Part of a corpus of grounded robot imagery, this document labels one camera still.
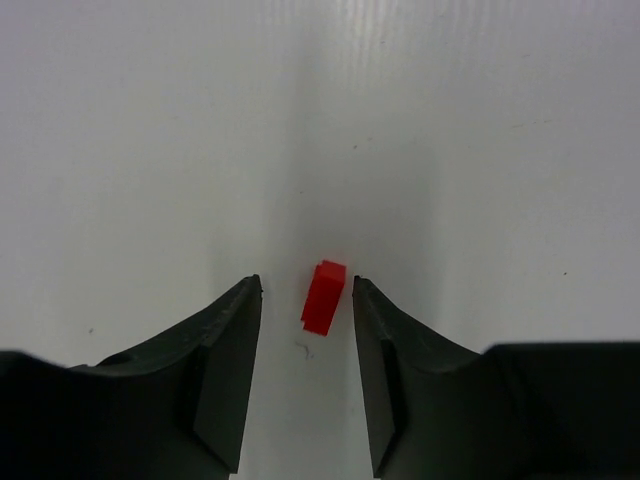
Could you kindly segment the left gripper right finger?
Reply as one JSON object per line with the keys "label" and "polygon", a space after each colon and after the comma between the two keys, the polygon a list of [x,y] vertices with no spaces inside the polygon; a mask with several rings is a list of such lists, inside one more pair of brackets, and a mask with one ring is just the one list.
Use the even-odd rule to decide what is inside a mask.
{"label": "left gripper right finger", "polygon": [[353,313],[378,479],[635,479],[635,342],[500,344],[476,353],[370,280]]}

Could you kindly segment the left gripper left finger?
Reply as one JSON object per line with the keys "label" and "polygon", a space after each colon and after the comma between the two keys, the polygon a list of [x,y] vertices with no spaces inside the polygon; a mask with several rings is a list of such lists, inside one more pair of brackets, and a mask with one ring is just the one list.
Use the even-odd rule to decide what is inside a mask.
{"label": "left gripper left finger", "polygon": [[5,479],[226,479],[238,471],[261,322],[246,277],[100,363],[1,355]]}

